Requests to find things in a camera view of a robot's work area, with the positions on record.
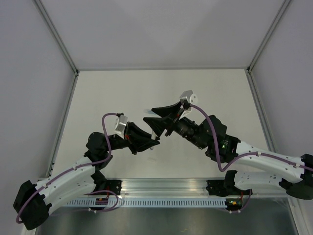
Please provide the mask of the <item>light blue highlighter pen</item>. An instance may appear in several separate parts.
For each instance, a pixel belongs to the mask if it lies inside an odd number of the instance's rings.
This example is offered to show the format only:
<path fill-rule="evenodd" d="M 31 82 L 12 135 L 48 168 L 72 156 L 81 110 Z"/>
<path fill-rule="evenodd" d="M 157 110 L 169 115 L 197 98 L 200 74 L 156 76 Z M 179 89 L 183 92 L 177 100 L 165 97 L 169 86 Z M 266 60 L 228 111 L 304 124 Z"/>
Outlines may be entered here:
<path fill-rule="evenodd" d="M 156 115 L 156 113 L 153 112 L 153 111 L 150 110 L 150 109 L 145 109 L 145 110 L 144 110 L 144 113 L 145 113 L 145 114 L 148 114 L 148 115 Z"/>

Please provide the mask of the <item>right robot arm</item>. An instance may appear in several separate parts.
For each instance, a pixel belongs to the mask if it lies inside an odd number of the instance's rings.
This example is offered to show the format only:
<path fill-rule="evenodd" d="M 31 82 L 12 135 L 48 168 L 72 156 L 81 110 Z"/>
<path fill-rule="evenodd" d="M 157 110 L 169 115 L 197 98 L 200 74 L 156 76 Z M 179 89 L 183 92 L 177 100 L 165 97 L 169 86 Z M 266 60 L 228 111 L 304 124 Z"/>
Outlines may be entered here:
<path fill-rule="evenodd" d="M 153 108 L 156 117 L 144 117 L 160 137 L 173 132 L 199 149 L 225 172 L 223 189 L 233 195 L 254 188 L 283 190 L 287 195 L 313 198 L 313 157 L 283 155 L 262 150 L 226 133 L 227 127 L 197 105 L 176 103 Z"/>

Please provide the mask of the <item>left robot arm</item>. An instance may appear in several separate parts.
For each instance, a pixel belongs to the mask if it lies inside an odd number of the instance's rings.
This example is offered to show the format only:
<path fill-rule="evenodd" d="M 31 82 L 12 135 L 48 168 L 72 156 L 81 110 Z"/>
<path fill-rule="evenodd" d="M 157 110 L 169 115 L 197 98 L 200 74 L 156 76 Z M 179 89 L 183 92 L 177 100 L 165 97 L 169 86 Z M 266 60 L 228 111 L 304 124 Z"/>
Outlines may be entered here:
<path fill-rule="evenodd" d="M 132 154 L 158 145 L 160 138 L 128 122 L 120 134 L 93 132 L 86 144 L 87 151 L 72 166 L 45 180 L 24 182 L 13 203 L 16 222 L 33 230 L 53 212 L 84 194 L 100 195 L 106 190 L 106 178 L 100 172 L 113 158 L 112 151 L 128 148 Z"/>

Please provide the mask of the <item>white whiteboard marker pen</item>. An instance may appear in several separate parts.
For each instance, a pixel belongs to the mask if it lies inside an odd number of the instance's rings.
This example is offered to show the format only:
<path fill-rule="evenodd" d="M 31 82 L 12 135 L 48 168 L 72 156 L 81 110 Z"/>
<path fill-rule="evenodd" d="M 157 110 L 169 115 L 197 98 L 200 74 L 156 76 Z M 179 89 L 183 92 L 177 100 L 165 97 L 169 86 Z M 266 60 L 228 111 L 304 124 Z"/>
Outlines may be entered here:
<path fill-rule="evenodd" d="M 155 132 L 154 131 L 152 131 L 152 133 L 151 133 L 151 139 L 152 140 L 156 140 L 156 134 L 155 134 Z"/>

